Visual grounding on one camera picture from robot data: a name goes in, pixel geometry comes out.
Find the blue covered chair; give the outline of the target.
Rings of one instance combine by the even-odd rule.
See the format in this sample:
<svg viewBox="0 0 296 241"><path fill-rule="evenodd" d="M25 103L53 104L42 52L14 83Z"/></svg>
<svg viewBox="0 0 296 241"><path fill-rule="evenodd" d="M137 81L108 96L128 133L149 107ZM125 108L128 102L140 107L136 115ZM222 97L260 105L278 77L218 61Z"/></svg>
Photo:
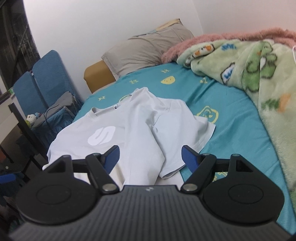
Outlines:
<svg viewBox="0 0 296 241"><path fill-rule="evenodd" d="M43 114L49 108L32 73L25 72L13 85L13 90L26 117Z"/></svg>
<svg viewBox="0 0 296 241"><path fill-rule="evenodd" d="M52 106L56 100L65 92L71 92L78 104L75 107L64 107L48 118L60 118L64 122L72 123L83 104L72 80L57 51L51 50L33 66L34 78L41 90L46 103Z"/></svg>

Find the grey cloth on chair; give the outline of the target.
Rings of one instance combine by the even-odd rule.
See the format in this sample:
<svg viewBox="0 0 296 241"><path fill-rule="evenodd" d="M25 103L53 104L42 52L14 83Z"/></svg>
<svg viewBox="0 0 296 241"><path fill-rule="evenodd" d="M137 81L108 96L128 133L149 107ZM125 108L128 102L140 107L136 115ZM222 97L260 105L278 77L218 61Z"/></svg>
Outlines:
<svg viewBox="0 0 296 241"><path fill-rule="evenodd" d="M75 104L78 104L75 96L69 91L65 92L56 100L56 102L52 106L50 106L43 114L41 114L41 117L37 119L32 127L36 128L40 126L49 117L57 113L62 108L71 106L75 107Z"/></svg>

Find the light grey printed t-shirt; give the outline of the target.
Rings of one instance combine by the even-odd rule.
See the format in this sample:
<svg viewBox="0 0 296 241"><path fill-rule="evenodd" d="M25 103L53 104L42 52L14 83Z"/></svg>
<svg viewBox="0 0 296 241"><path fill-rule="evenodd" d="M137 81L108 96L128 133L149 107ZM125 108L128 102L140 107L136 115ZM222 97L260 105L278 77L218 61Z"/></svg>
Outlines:
<svg viewBox="0 0 296 241"><path fill-rule="evenodd" d="M84 159L117 145L120 157L110 176L119 187L180 187L182 147L201 151L214 130L213 123L194 115L184 101L156 97L143 87L113 106L90 109L60 131L49 147L48 162L63 155Z"/></svg>

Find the small plush toy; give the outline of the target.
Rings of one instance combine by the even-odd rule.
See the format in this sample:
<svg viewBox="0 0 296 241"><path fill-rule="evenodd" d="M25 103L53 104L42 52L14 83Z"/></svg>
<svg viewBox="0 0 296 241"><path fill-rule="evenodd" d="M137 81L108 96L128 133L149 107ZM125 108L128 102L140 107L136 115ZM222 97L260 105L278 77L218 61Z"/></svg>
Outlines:
<svg viewBox="0 0 296 241"><path fill-rule="evenodd" d="M29 128L31 128L34 123L41 117L40 113L34 113L34 114L28 114L26 117L26 124L28 125Z"/></svg>

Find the pink fluffy blanket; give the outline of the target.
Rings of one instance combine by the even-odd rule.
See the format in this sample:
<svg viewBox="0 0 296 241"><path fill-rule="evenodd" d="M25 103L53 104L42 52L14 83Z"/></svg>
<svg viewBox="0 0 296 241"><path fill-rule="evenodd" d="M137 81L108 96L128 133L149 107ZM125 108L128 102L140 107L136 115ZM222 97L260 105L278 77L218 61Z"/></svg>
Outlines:
<svg viewBox="0 0 296 241"><path fill-rule="evenodd" d="M280 43L289 47L295 45L296 33L288 29L284 30L282 28L269 28L260 30L253 33L222 33L222 34L203 34L191 39L187 39L184 42L178 43L168 51L166 51L162 57L162 64L170 63L176 61L177 58L188 48L193 45L200 44L203 42L212 42L217 40L233 40L238 39L241 41L259 41L264 39L272 39L276 43Z"/></svg>

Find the grey pillow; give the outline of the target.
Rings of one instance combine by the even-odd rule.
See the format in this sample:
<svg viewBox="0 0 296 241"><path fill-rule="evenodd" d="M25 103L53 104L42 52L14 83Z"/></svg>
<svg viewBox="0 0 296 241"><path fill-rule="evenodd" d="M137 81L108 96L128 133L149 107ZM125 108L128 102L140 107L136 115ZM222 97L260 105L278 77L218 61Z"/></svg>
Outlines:
<svg viewBox="0 0 296 241"><path fill-rule="evenodd" d="M171 47L194 37L180 19L171 20L158 28L125 40L102 55L116 80L142 68L161 65L162 55Z"/></svg>

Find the green cartoon fleece blanket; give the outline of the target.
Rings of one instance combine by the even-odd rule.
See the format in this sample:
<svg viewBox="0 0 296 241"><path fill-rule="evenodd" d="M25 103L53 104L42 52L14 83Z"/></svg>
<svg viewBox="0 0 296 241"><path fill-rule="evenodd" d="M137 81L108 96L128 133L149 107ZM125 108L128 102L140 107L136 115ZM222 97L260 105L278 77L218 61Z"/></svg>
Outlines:
<svg viewBox="0 0 296 241"><path fill-rule="evenodd" d="M177 63L196 75L243 90L256 106L295 188L295 60L292 49L273 40L217 40L186 49Z"/></svg>

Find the white desk black frame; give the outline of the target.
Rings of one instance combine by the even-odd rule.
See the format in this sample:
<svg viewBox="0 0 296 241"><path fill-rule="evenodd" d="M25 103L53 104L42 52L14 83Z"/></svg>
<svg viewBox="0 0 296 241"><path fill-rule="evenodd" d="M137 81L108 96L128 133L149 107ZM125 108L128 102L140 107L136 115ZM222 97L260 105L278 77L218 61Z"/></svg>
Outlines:
<svg viewBox="0 0 296 241"><path fill-rule="evenodd" d="M16 107L9 92L1 94L1 176L18 174L28 182L31 164L47 161L46 148L37 139Z"/></svg>

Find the dark barred window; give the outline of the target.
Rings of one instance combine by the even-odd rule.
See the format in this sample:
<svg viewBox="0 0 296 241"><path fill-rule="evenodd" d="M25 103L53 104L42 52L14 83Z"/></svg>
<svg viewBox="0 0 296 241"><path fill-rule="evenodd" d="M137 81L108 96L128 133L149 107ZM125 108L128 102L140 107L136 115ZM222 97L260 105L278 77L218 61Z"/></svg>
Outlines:
<svg viewBox="0 0 296 241"><path fill-rule="evenodd" d="M1 78L8 90L40 60L23 1L1 1Z"/></svg>

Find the teal patterned bed sheet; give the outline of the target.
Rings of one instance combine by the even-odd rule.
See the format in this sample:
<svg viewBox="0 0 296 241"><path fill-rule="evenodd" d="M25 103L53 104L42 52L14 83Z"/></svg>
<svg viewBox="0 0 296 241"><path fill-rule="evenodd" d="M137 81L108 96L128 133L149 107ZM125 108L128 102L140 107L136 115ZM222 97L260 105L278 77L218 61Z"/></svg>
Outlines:
<svg viewBox="0 0 296 241"><path fill-rule="evenodd" d="M241 154L270 178L285 196L278 224L289 233L295 232L295 214L280 162L255 105L244 91L169 63L130 73L89 96L77 117L81 118L93 107L107 108L142 87L161 98L183 100L194 115L215 124L215 132L203 152L219 158Z"/></svg>

